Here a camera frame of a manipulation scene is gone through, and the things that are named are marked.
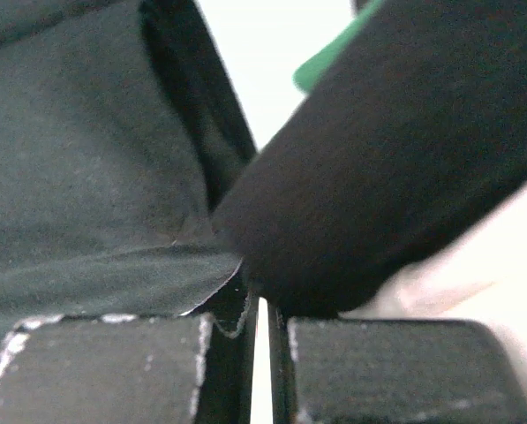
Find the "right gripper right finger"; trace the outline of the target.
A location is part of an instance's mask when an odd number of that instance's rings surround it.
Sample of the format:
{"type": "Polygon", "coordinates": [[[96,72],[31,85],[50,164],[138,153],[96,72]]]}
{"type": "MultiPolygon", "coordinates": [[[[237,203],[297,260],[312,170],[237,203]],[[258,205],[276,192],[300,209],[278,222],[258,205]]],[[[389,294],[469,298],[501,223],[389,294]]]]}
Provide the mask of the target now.
{"type": "Polygon", "coordinates": [[[507,354],[463,320],[318,320],[268,311],[277,423],[527,423],[507,354]]]}

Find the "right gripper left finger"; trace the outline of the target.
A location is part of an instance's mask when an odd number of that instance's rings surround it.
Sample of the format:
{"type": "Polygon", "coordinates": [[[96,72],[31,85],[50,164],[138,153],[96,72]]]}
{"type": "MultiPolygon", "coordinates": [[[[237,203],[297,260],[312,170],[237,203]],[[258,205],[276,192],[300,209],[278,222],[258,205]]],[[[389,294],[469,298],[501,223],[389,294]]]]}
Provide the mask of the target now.
{"type": "Polygon", "coordinates": [[[233,261],[158,307],[0,284],[0,423],[246,423],[256,303],[233,261]]]}

